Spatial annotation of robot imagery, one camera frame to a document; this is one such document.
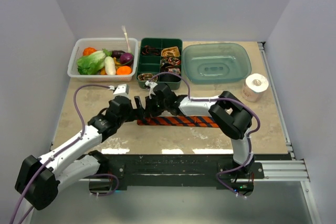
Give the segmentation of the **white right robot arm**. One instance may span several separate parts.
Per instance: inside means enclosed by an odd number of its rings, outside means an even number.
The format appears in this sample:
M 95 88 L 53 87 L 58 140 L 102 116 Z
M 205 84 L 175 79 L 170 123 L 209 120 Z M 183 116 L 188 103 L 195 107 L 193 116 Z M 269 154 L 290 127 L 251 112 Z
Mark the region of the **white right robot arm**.
M 151 117 L 168 111 L 173 116 L 202 116 L 214 120 L 221 131 L 232 141 L 234 168 L 221 174 L 234 172 L 239 178 L 246 178 L 253 171 L 250 130 L 253 113 L 234 95 L 224 91 L 221 95 L 208 98 L 194 98 L 189 94 L 176 95 L 165 83 L 146 81 L 149 96 L 146 112 Z

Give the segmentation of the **orange navy striped tie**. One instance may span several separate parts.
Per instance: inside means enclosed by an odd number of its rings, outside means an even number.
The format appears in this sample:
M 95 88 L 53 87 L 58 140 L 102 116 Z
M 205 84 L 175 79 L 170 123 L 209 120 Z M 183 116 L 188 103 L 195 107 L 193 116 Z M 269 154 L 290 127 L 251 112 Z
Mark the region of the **orange navy striped tie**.
M 219 128 L 214 119 L 209 116 L 159 116 L 137 120 L 137 125 Z

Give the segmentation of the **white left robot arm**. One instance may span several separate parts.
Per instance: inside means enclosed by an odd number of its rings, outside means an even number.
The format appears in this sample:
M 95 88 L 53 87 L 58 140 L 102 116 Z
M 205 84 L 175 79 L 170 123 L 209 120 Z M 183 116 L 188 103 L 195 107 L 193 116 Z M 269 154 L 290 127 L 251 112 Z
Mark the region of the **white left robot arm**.
M 43 210 L 58 193 L 74 182 L 91 175 L 103 178 L 109 165 L 100 152 L 84 153 L 116 134 L 123 123 L 140 119 L 144 108 L 139 96 L 136 107 L 125 96 L 117 95 L 109 106 L 92 117 L 82 130 L 47 154 L 25 158 L 20 167 L 15 189 L 36 210 Z

